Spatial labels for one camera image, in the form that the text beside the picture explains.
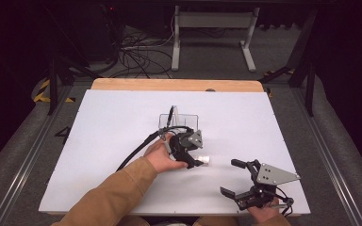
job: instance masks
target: gray floor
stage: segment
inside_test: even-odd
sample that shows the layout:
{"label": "gray floor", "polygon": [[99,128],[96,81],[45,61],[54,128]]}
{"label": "gray floor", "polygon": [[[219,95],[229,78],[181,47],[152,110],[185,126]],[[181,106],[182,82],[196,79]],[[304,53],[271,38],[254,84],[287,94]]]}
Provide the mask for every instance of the gray floor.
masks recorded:
{"label": "gray floor", "polygon": [[[259,79],[264,72],[286,64],[299,30],[272,28],[263,31],[258,28],[251,44],[256,73],[248,72],[239,49],[239,40],[244,34],[243,30],[227,31],[220,39],[196,32],[184,34],[180,69],[169,72],[169,75],[172,78],[193,79]],[[172,53],[170,44],[158,49]],[[162,55],[151,54],[150,57],[166,68],[171,65],[171,61]],[[122,68],[120,64],[116,65],[104,76]],[[289,221],[292,225],[362,225],[362,159],[357,149],[327,102],[321,81],[316,80],[315,117],[309,118],[302,108],[304,87],[290,89],[286,83],[288,78],[289,75],[283,75],[265,87],[271,88],[271,104],[296,170],[304,177],[302,185],[312,212],[310,215],[288,218]],[[79,77],[73,87],[61,88],[62,95],[75,97],[75,102],[60,105],[55,117],[47,117],[47,103],[37,103],[1,152],[0,204],[13,180],[18,180],[17,175],[23,175],[21,181],[25,183],[18,189],[11,189],[17,192],[10,193],[11,205],[5,202],[2,206],[8,209],[0,208],[0,214],[3,214],[0,215],[0,225],[49,225],[61,219],[61,216],[39,213],[38,207],[63,148],[63,137],[55,137],[55,133],[72,126],[91,82],[88,77]],[[38,150],[35,156],[28,155],[35,150]],[[35,160],[25,162],[30,173],[18,174],[25,159],[30,158]],[[240,225],[249,225],[251,221],[249,217],[241,218]]]}

